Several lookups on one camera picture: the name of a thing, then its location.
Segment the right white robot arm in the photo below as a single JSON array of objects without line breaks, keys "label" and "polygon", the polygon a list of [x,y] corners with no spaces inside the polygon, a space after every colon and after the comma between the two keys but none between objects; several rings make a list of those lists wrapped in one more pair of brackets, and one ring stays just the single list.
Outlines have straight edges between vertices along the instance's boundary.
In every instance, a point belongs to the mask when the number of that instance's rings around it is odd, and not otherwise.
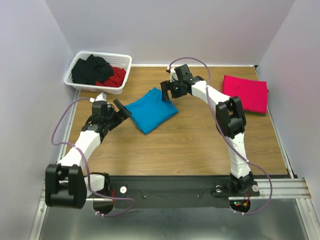
[{"label": "right white robot arm", "polygon": [[224,138],[230,160],[230,191],[235,195],[242,195],[247,191],[258,192],[259,187],[247,159],[244,132],[246,117],[241,99],[230,97],[210,86],[200,76],[193,76],[188,65],[166,68],[170,79],[160,83],[162,101],[170,100],[190,94],[207,103],[210,107],[217,130]]}]

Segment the blue t shirt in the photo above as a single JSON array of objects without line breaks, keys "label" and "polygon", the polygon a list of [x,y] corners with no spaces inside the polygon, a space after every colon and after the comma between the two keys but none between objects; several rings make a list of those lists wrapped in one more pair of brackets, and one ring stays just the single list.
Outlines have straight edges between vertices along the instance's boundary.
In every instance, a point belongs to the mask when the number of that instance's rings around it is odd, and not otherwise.
[{"label": "blue t shirt", "polygon": [[179,112],[171,101],[162,101],[162,91],[156,87],[125,108],[131,112],[131,119],[145,135]]}]

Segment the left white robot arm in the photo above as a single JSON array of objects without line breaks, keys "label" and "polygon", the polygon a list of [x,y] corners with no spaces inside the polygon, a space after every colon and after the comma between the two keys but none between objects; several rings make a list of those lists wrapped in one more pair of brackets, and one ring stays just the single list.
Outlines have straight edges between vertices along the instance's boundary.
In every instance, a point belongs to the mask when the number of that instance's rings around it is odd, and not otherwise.
[{"label": "left white robot arm", "polygon": [[45,169],[45,203],[49,207],[81,209],[95,195],[117,201],[107,173],[91,173],[88,160],[106,135],[131,116],[118,99],[109,103],[102,95],[90,98],[91,115],[69,152]]}]

